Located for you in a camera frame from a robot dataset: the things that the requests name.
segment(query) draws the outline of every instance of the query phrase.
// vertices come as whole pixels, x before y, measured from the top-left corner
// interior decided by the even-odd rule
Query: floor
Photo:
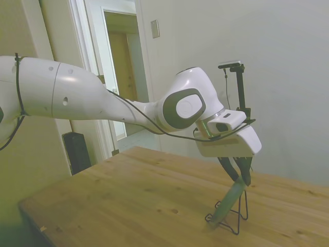
[[[120,152],[136,146],[153,150],[160,150],[156,136],[147,130],[139,131],[135,134],[118,140],[118,144]]]

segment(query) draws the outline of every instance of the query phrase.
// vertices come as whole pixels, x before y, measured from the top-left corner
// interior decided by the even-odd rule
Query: black cable
[[[18,98],[19,98],[19,102],[20,102],[20,106],[21,106],[21,115],[22,117],[21,118],[17,118],[17,125],[16,125],[16,128],[14,129],[14,131],[11,133],[8,141],[6,142],[6,144],[4,144],[1,148],[0,148],[0,151],[4,150],[10,143],[11,141],[13,140],[17,130],[19,130],[19,127],[21,126],[24,118],[25,118],[25,115],[26,115],[26,112],[24,110],[24,106],[23,106],[23,101],[22,101],[22,97],[21,97],[21,91],[20,91],[20,82],[19,82],[19,74],[20,74],[20,62],[21,60],[23,59],[24,57],[21,57],[19,58],[19,55],[17,53],[15,53],[15,61],[16,61],[16,89],[17,89],[17,95],[18,95]]]
[[[13,140],[14,136],[16,135],[17,130],[19,130],[19,127],[21,126],[23,120],[24,120],[25,116],[22,116],[21,118],[17,118],[17,125],[16,128],[14,129],[14,131],[12,132],[12,134],[9,137],[9,140],[6,142],[6,144],[4,144],[1,148],[0,151],[4,150]]]
[[[199,130],[198,128],[195,128],[195,129],[193,130],[193,135],[194,135],[195,131],[198,131],[198,130]]]
[[[233,130],[232,132],[226,134],[226,135],[223,135],[223,136],[216,136],[216,137],[213,137],[211,139],[196,139],[196,138],[192,138],[192,137],[187,137],[187,136],[180,136],[180,135],[174,135],[174,134],[170,134],[166,131],[164,131],[161,127],[159,127],[159,125],[157,125],[152,119],[150,119],[146,114],[144,114],[144,112],[142,112],[140,109],[138,109],[134,104],[132,104],[129,100],[126,100],[125,98],[122,98],[120,95],[108,90],[111,94],[113,94],[114,96],[118,97],[119,99],[123,100],[124,102],[128,103],[129,105],[131,105],[136,111],[138,111],[140,114],[142,114],[148,121],[150,121],[161,133],[165,134],[165,135],[168,135],[168,136],[171,136],[171,137],[176,137],[176,138],[181,138],[181,139],[187,139],[187,140],[194,140],[196,142],[203,142],[203,143],[211,143],[211,142],[215,142],[217,140],[221,140],[221,139],[224,139],[230,135],[233,135],[235,134],[236,132],[244,129],[245,127],[247,127],[248,125],[250,125],[251,123],[255,122],[255,119],[251,119],[251,120],[248,120],[246,122],[246,124],[236,130]]]
[[[228,89],[227,89],[227,74],[226,74],[226,69],[223,69],[224,70],[224,73],[225,73],[225,81],[226,81],[226,98],[227,98],[227,103],[228,103],[228,109],[231,109],[231,106],[230,106],[230,101],[228,99]]]

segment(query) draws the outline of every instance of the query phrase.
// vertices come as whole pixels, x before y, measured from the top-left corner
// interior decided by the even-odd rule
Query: gray joint cap
[[[180,117],[176,111],[176,106],[178,102],[181,99],[184,99],[185,97],[194,94],[196,94],[202,102],[202,106],[200,110],[198,110],[197,113],[195,113],[193,116],[189,118]],[[167,123],[170,126],[181,130],[195,123],[205,110],[206,110],[206,104],[200,92],[197,89],[185,89],[169,95],[163,103],[162,112],[164,119],[167,121]]]

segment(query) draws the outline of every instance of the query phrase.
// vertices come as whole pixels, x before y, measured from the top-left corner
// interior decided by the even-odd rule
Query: wooden table
[[[259,173],[240,235],[209,232],[204,217],[231,185],[218,163],[134,148],[20,206],[56,247],[329,246],[329,189]]]

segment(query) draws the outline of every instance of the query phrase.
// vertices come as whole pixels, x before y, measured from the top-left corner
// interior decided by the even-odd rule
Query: doorway
[[[113,90],[126,99],[149,102],[136,15],[105,11],[104,17],[117,85]],[[122,125],[115,125],[115,131],[120,151],[131,146],[158,149],[153,134],[142,126],[124,123],[124,131]]]

